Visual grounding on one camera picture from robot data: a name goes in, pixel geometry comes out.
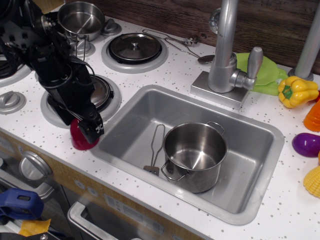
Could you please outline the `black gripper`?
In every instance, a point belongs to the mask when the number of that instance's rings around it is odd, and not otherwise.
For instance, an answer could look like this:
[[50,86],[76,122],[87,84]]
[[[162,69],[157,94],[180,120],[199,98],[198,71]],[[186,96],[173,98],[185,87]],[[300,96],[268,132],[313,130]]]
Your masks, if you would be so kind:
[[88,143],[104,134],[103,119],[91,101],[95,87],[91,77],[69,77],[47,82],[49,104],[62,122],[69,126],[73,119]]

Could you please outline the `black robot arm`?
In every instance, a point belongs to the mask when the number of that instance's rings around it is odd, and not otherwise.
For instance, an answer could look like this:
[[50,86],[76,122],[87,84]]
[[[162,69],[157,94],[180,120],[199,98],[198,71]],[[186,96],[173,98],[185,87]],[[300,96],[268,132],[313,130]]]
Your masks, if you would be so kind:
[[0,50],[11,68],[19,57],[38,75],[49,104],[65,125],[78,119],[79,129],[93,144],[104,134],[103,120],[91,95],[95,90],[88,64],[70,55],[70,44],[31,0],[0,2]]

